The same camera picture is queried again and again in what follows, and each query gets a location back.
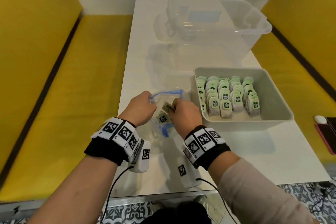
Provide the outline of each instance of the tile floor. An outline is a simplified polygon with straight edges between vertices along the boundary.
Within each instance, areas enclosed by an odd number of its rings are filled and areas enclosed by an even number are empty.
[[[313,215],[321,224],[336,224],[336,182],[332,182],[333,185],[330,189],[327,189],[326,197],[314,192],[315,185],[312,183],[305,184],[291,184],[280,185],[285,192],[296,197],[299,201],[304,203],[310,210],[314,210]],[[213,223],[219,223],[221,220],[221,214],[218,211],[224,211],[221,201],[209,197],[209,202],[215,202],[214,208],[209,207],[209,216],[213,218]],[[103,220],[104,224],[137,224],[141,223],[146,217],[151,214],[150,203],[140,203],[132,205],[120,205],[107,209],[106,217]],[[221,224],[231,223],[230,220],[220,222]],[[0,222],[0,224],[24,224],[27,219],[11,220],[6,222]]]

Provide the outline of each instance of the transparent plastic bin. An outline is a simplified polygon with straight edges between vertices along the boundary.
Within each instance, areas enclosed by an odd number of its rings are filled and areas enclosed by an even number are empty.
[[[156,38],[169,42],[175,68],[241,66],[272,25],[244,0],[169,0],[154,21]]]
[[[196,78],[199,76],[207,78],[210,76],[252,77],[254,79],[253,87],[260,100],[260,116],[250,118],[245,110],[241,113],[233,113],[232,118],[204,114],[201,111],[201,101],[196,83]],[[191,80],[191,101],[199,107],[203,125],[218,131],[262,131],[294,119],[291,109],[281,96],[270,75],[262,68],[199,67],[194,70],[194,77]]]

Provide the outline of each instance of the yellow cushion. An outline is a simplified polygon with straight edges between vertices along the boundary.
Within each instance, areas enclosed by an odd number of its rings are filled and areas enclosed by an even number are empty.
[[[315,115],[336,117],[336,103],[333,99],[272,33],[262,35],[252,52],[271,75],[320,161],[336,162],[336,156],[329,153],[315,129],[313,119]]]
[[[48,197],[116,116],[132,15],[84,16],[0,191],[0,201]]]
[[[81,10],[78,0],[0,1],[0,171]]]
[[[336,0],[269,0],[262,12],[336,90]]]

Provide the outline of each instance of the white table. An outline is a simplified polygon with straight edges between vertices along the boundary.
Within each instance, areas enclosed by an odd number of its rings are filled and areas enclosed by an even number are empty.
[[[177,71],[163,53],[164,43],[156,39],[154,18],[165,13],[168,0],[136,0],[129,40],[124,80],[120,97],[120,114],[131,98],[144,90],[155,93],[179,87],[190,90],[192,71]],[[260,67],[252,52],[243,60],[244,67]],[[151,139],[151,126],[138,128],[140,136]],[[329,180],[322,164],[303,136],[295,121],[280,124],[263,132],[221,133],[230,148],[251,162],[275,184],[291,184]],[[143,174],[127,172],[113,189],[112,197],[144,196],[186,192],[181,185],[175,160],[183,153],[183,141],[177,134],[173,139],[152,144],[149,170]],[[212,182],[207,171],[199,168],[204,179]],[[211,190],[202,183],[190,191]]]

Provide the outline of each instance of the person's left arm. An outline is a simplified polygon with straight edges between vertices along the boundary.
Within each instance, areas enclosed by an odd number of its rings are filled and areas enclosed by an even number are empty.
[[[118,118],[136,127],[147,123],[156,110],[156,105],[149,103],[149,96],[150,93],[144,91],[134,97]],[[96,223],[116,173],[117,163],[122,161],[116,158],[114,162],[86,155],[28,223]]]

